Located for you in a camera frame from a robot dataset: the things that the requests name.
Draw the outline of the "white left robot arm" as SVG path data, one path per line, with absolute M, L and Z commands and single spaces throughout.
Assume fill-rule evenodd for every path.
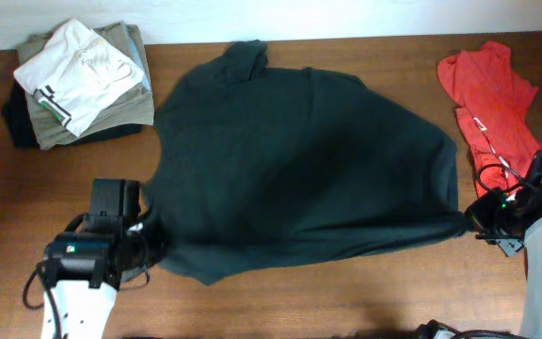
M 165 237 L 137 223 L 96 222 L 57 235 L 35 276 L 43 288 L 40 337 L 101 338 L 120 286 L 167 254 Z

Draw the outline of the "dark green t-shirt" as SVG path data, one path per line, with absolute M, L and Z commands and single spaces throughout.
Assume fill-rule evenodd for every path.
M 270 67 L 261 41 L 187 73 L 154 126 L 161 265 L 200 283 L 466 231 L 449 136 L 353 75 Z

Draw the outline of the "red t-shirt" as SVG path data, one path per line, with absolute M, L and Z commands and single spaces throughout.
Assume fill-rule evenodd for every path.
M 512 191 L 515 175 L 525 176 L 542 149 L 526 124 L 538 88 L 512 69 L 511 49 L 495 41 L 442 59 L 438 80 L 457 104 L 458 126 L 482 173 L 477 195 L 489 187 Z

